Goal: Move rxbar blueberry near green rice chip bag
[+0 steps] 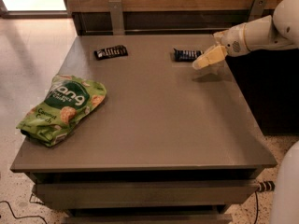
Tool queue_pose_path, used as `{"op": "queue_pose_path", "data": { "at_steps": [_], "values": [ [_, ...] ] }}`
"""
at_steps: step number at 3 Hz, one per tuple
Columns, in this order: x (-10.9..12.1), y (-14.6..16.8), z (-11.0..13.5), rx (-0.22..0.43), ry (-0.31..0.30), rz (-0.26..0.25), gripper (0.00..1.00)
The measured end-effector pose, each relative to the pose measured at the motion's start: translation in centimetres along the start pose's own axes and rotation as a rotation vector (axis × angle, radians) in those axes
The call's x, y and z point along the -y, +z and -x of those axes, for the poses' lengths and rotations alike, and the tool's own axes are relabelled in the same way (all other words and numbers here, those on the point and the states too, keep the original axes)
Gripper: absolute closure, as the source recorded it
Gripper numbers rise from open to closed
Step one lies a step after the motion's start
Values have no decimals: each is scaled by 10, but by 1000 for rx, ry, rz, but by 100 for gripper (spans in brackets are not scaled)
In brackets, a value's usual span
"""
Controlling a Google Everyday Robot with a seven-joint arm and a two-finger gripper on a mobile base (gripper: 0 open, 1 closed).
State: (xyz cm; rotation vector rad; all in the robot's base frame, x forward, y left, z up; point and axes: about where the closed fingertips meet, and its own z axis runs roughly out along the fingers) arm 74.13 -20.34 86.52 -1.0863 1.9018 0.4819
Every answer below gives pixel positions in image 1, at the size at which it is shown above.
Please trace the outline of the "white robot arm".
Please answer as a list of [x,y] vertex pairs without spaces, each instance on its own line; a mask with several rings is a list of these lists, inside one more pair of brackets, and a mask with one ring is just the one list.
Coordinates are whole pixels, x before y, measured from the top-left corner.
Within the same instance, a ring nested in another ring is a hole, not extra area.
[[[214,38],[216,44],[192,63],[194,69],[259,49],[298,49],[299,0],[282,0],[273,14],[217,32]],[[280,164],[269,224],[299,224],[299,142]]]

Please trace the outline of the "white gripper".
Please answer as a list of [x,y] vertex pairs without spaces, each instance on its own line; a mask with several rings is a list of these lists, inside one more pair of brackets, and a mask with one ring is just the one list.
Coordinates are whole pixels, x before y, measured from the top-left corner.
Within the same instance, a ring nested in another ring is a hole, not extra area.
[[245,27],[245,24],[239,24],[230,29],[214,33],[213,37],[219,45],[213,45],[207,49],[192,63],[192,67],[199,70],[214,63],[219,63],[225,59],[227,53],[231,57],[249,54],[245,41]]

